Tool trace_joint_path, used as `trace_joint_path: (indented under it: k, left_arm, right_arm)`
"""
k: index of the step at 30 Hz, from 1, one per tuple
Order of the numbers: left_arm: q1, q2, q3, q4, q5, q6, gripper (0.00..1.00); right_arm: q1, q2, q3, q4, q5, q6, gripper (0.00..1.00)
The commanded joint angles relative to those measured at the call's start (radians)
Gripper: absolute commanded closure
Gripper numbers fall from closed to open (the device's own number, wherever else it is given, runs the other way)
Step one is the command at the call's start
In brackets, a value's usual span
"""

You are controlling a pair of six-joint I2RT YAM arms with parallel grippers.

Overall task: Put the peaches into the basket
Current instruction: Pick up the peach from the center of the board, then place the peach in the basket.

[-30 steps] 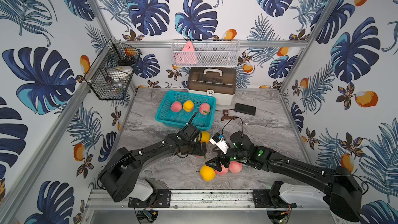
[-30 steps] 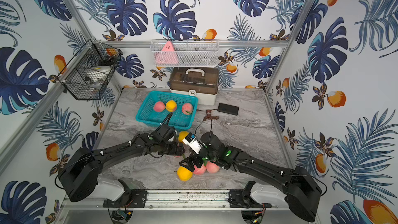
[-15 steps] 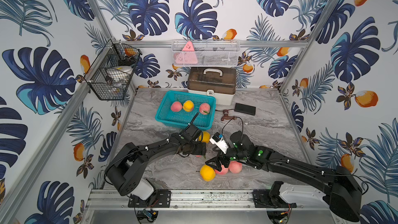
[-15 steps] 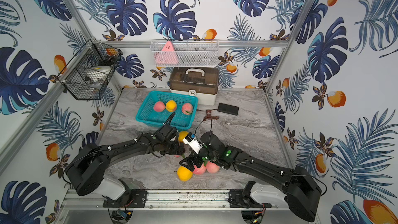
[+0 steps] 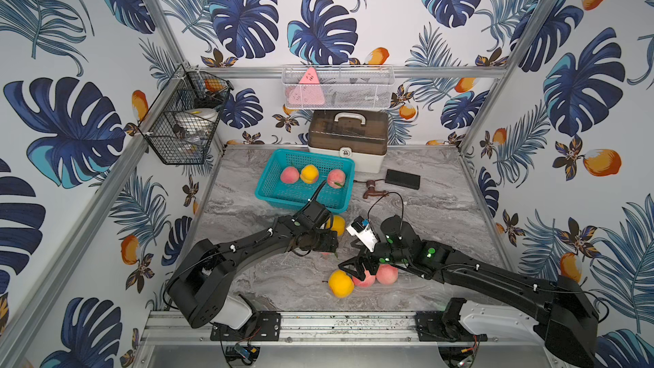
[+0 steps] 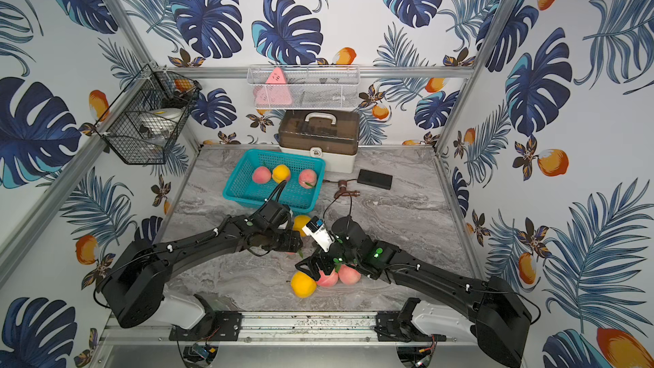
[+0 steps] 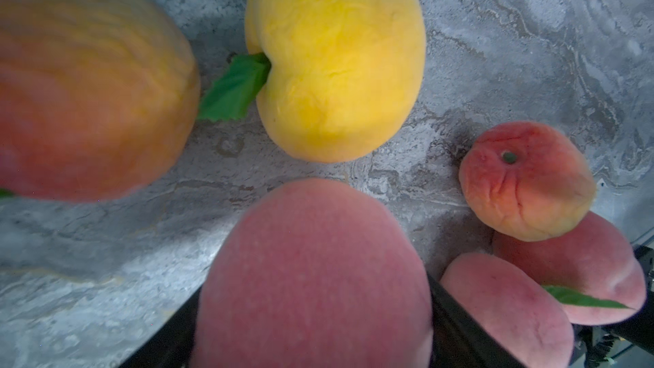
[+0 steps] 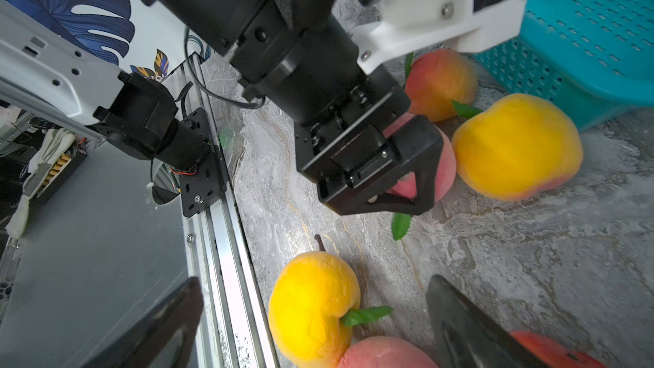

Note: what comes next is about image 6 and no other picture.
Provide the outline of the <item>pink peach with leaf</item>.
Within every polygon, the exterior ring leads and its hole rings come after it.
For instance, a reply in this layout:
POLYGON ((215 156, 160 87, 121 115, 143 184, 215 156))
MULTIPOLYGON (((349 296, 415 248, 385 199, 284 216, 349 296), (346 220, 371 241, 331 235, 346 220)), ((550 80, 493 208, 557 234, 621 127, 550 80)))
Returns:
POLYGON ((260 166, 254 170, 251 179, 255 184, 263 185, 272 180, 272 172, 269 168, 260 166))

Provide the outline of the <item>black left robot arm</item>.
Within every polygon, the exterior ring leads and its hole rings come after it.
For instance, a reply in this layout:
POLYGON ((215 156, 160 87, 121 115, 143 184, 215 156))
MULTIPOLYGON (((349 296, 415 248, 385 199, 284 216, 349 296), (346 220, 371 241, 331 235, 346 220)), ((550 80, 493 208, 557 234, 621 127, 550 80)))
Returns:
POLYGON ((209 318, 209 305, 168 288, 168 282, 217 257, 242 251, 297 252, 301 235, 292 229, 293 212, 269 200, 250 215, 227 216, 211 230, 182 240, 150 244, 135 240, 124 250, 95 291, 107 301, 119 325, 133 328, 156 321, 193 329, 209 318))

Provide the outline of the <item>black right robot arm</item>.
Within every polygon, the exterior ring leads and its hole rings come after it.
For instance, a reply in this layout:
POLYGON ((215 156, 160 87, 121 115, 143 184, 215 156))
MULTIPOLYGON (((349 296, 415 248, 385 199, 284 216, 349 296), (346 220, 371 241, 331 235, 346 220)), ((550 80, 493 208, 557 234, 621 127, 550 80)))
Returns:
POLYGON ((531 313, 504 279, 475 279, 433 266, 397 245, 374 240, 351 216, 331 228, 313 217, 302 231, 317 248, 296 264, 297 270, 318 280, 350 267, 369 279, 408 287, 465 317, 479 348, 495 362, 521 366, 531 313))

